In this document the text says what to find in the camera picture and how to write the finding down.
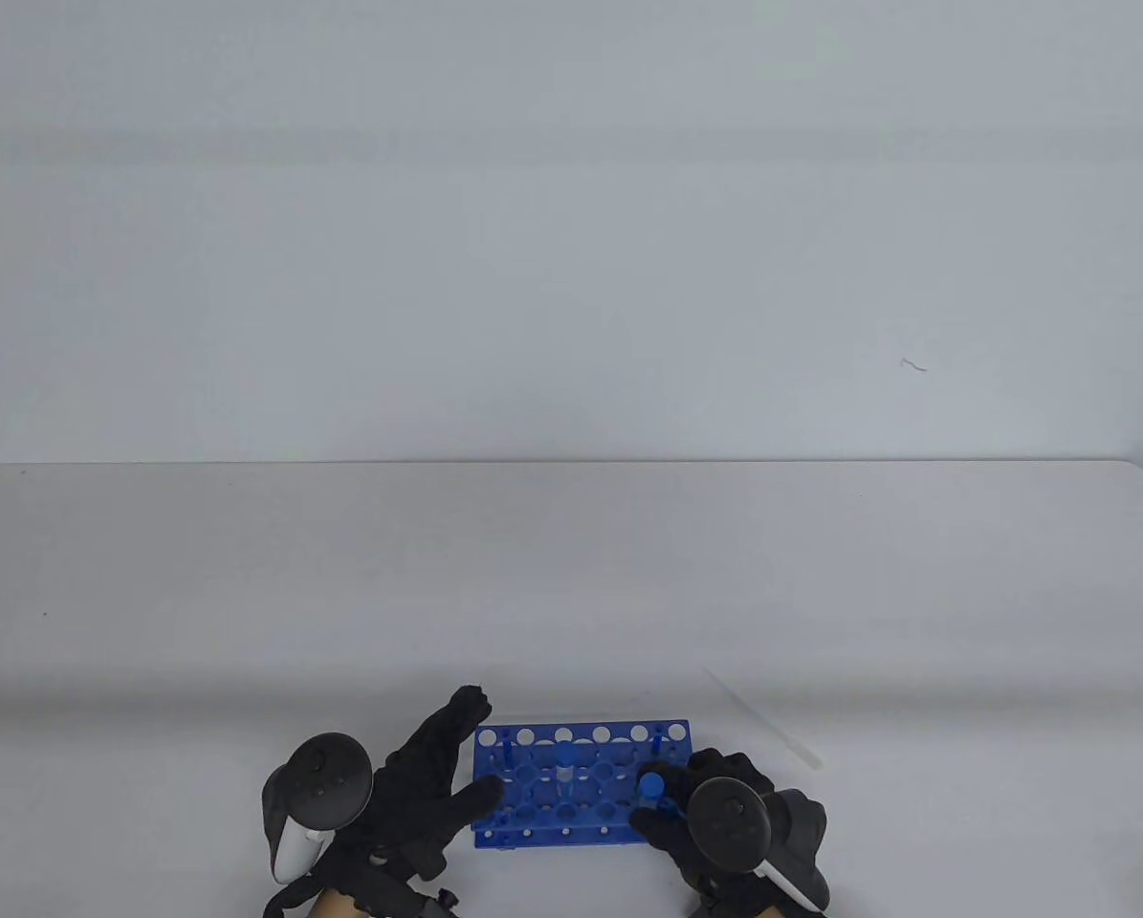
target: white table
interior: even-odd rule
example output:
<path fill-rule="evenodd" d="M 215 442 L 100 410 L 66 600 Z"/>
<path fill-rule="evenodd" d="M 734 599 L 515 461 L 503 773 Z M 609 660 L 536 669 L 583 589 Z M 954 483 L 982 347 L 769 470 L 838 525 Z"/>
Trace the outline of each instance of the white table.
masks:
<path fill-rule="evenodd" d="M 0 915 L 259 915 L 269 771 L 461 681 L 746 749 L 828 805 L 837 918 L 1143 917 L 1121 463 L 0 466 Z M 466 918 L 688 901 L 645 848 L 449 856 Z"/>

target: blue test tube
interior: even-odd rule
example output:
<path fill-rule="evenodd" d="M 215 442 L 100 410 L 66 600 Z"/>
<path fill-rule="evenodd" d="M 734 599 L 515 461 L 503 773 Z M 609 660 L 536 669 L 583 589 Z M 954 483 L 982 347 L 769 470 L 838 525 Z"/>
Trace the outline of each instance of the blue test tube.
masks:
<path fill-rule="evenodd" d="M 554 781 L 559 797 L 570 799 L 575 791 L 575 745 L 572 743 L 554 743 Z"/>
<path fill-rule="evenodd" d="M 655 809 L 660 805 L 660 799 L 664 797 L 664 779 L 649 771 L 640 779 L 640 800 L 638 805 L 644 809 Z"/>

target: black glove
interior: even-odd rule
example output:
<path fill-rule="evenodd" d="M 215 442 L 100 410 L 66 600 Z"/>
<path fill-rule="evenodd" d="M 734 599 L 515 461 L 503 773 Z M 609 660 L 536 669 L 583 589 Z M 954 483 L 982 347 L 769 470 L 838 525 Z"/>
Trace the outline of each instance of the black glove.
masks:
<path fill-rule="evenodd" d="M 490 703 L 477 686 L 458 687 L 443 708 L 427 717 L 413 737 L 375 771 L 370 800 L 355 821 L 337 830 L 312 873 L 273 897 L 277 909 L 294 909 L 321 888 L 354 900 L 378 918 L 414 918 L 430 903 L 408 881 L 442 873 L 443 848 L 470 822 L 485 819 L 504 796 L 497 776 L 474 781 L 453 793 L 461 743 L 490 717 Z"/>
<path fill-rule="evenodd" d="M 767 807 L 770 819 L 773 843 L 781 852 L 794 854 L 798 876 L 789 879 L 807 893 L 808 899 L 825 909 L 830 891 L 825 879 L 813 865 L 813 859 L 822 844 L 825 832 L 825 808 L 810 800 L 800 791 L 781 791 L 766 775 L 753 767 L 745 752 L 721 756 L 718 749 L 703 749 L 689 757 L 689 767 L 671 763 L 652 763 L 640 769 L 640 775 L 654 771 L 664 779 L 665 796 L 677 804 L 679 813 L 665 809 L 636 809 L 631 814 L 631 827 L 654 848 L 666 852 L 682 878 L 702 896 L 700 913 L 711 918 L 754 918 L 772 905 L 780 909 L 785 918 L 802 918 L 813 915 L 783 892 L 780 886 L 756 873 L 732 873 L 708 860 L 690 838 L 685 813 L 690 796 L 703 782 L 714 777 L 732 777 L 749 784 Z"/>

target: test tube cap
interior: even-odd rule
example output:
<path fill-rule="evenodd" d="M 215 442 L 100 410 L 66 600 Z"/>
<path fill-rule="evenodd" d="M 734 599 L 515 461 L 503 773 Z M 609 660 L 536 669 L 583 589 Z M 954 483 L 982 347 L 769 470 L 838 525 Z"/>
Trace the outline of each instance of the test tube cap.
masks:
<path fill-rule="evenodd" d="M 664 779 L 649 771 L 640 779 L 640 797 L 657 800 L 664 797 Z"/>

